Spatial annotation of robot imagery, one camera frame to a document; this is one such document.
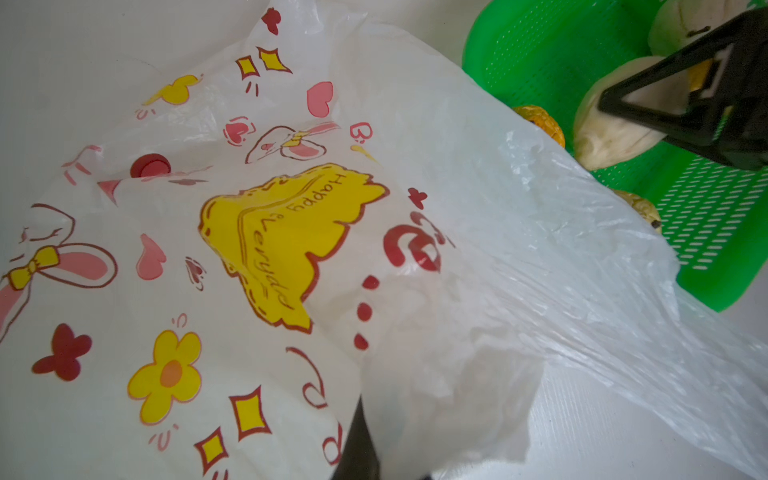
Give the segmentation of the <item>pale white pear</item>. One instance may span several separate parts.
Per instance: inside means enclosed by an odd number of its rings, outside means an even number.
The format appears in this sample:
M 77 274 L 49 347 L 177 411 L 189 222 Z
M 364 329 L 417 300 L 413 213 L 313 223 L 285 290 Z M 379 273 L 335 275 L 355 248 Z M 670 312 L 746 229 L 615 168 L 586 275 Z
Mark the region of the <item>pale white pear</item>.
M 609 87 L 657 64 L 661 56 L 631 60 L 598 80 L 583 98 L 574 120 L 574 158 L 586 170 L 595 171 L 632 160 L 665 138 L 665 134 L 599 109 L 601 95 Z M 625 101 L 668 114 L 686 110 L 689 77 L 678 72 L 636 90 Z

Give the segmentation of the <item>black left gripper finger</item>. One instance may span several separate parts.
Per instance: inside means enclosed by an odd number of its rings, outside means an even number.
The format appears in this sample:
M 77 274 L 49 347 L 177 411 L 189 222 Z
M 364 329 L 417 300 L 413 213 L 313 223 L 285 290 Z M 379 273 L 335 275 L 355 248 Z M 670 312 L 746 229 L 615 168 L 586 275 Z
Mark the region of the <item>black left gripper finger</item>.
M 331 479 L 380 479 L 380 463 L 366 423 L 362 399 L 358 400 L 340 461 Z

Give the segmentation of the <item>yellow pear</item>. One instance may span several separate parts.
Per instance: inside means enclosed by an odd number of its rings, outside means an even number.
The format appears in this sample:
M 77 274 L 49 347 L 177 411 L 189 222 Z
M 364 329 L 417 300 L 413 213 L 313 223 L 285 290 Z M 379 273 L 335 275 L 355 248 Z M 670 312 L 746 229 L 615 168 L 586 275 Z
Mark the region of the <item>yellow pear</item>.
M 543 130 L 562 148 L 566 147 L 563 130 L 545 109 L 535 105 L 525 105 L 514 107 L 513 111 Z

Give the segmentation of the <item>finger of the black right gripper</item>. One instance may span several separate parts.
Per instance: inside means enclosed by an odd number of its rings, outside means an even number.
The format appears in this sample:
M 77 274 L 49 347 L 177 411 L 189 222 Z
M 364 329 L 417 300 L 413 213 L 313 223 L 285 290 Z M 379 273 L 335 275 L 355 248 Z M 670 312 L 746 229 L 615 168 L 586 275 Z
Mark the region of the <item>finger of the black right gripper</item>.
M 610 86 L 598 108 L 721 165 L 766 168 L 766 9 L 742 13 Z

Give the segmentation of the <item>white printed plastic bag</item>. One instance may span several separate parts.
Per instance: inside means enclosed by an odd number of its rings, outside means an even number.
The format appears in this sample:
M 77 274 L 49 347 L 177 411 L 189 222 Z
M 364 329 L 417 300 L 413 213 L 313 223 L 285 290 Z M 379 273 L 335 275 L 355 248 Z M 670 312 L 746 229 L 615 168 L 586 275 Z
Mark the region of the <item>white printed plastic bag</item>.
M 546 133 L 407 32 L 273 1 L 147 66 L 1 5 L 1 475 L 386 479 L 521 461 L 548 363 L 767 475 L 767 348 Z

